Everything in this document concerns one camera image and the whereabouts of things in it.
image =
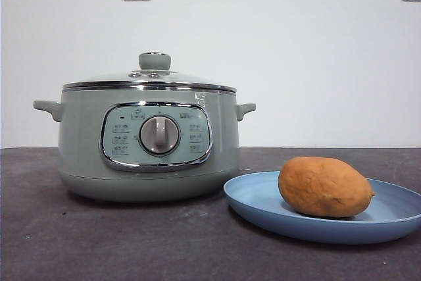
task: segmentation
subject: white wall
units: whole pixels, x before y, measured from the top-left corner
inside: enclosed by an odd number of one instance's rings
[[[34,99],[154,50],[257,104],[241,146],[421,146],[421,3],[2,0],[1,12],[3,147],[57,146]]]

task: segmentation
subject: control dial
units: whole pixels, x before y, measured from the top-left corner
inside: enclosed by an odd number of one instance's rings
[[[173,150],[178,143],[177,124],[166,116],[154,116],[142,125],[139,138],[148,151],[154,154],[165,154]]]

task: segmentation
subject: mint green cooker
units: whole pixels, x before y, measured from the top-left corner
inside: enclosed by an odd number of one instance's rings
[[[59,174],[71,191],[119,202],[167,201],[220,188],[238,169],[238,126],[256,105],[236,89],[169,71],[163,53],[140,70],[63,86],[34,101],[60,122]]]

